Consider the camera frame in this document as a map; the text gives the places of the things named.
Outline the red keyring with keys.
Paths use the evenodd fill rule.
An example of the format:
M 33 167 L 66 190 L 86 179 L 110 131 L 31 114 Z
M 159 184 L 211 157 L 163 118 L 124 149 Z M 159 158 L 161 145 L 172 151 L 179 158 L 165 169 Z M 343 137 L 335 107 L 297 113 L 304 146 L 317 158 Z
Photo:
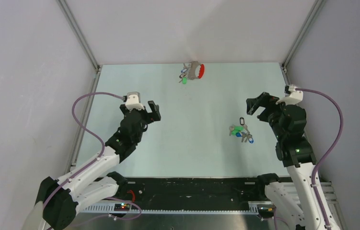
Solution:
M 183 69 L 181 70 L 181 74 L 179 75 L 180 81 L 182 83 L 182 78 L 186 77 L 187 80 L 195 80 L 201 79 L 205 73 L 205 65 L 198 62 L 192 61 L 189 64 L 183 63 Z

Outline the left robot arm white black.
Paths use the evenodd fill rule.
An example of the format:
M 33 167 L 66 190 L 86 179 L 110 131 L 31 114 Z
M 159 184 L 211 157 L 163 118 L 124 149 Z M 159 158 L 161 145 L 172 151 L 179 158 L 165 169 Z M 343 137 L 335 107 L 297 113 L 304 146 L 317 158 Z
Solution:
M 40 230 L 48 224 L 54 230 L 63 230 L 94 203 L 109 197 L 125 198 L 128 193 L 125 177 L 111 172 L 100 181 L 97 178 L 129 157 L 141 142 L 148 125 L 161 120 L 159 106 L 154 101 L 148 101 L 148 105 L 150 112 L 141 103 L 127 101 L 122 104 L 120 109 L 124 117 L 120 126 L 99 153 L 58 179 L 44 179 L 22 229 Z

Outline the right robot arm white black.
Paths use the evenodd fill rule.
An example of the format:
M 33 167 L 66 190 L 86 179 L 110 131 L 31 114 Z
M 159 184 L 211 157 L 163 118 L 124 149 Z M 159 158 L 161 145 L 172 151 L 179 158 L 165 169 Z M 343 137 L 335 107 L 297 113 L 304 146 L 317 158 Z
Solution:
M 338 230 L 340 225 L 328 207 L 316 168 L 316 157 L 311 144 L 304 137 L 307 124 L 306 111 L 297 105 L 301 98 L 291 96 L 279 99 L 267 92 L 246 100 L 247 114 L 253 115 L 259 107 L 263 112 L 260 121 L 272 128 L 277 139 L 277 158 L 287 169 L 300 203 L 284 190 L 284 185 L 274 173 L 258 176 L 260 184 L 255 194 L 261 200 L 275 205 L 273 219 L 284 219 L 291 230 Z

